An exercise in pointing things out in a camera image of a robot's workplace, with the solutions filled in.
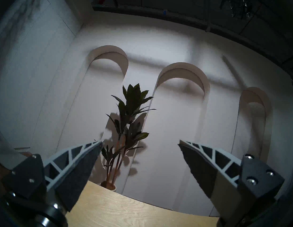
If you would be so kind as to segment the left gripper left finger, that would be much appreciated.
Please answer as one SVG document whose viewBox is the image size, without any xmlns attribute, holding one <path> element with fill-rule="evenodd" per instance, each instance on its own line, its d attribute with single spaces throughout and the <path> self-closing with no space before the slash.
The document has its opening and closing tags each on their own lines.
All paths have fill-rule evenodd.
<svg viewBox="0 0 293 227">
<path fill-rule="evenodd" d="M 82 193 L 101 153 L 103 141 L 63 149 L 42 160 L 39 154 L 14 165 L 1 182 L 16 197 L 39 204 L 60 204 L 70 212 Z"/>
</svg>

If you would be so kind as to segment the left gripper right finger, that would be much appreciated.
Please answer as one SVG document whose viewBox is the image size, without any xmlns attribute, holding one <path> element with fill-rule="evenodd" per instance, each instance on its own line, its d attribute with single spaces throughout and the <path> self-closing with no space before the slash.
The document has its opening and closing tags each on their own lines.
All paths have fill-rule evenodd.
<svg viewBox="0 0 293 227">
<path fill-rule="evenodd" d="M 219 213 L 217 226 L 250 226 L 277 203 L 285 179 L 250 153 L 224 151 L 180 140 L 190 172 Z"/>
</svg>

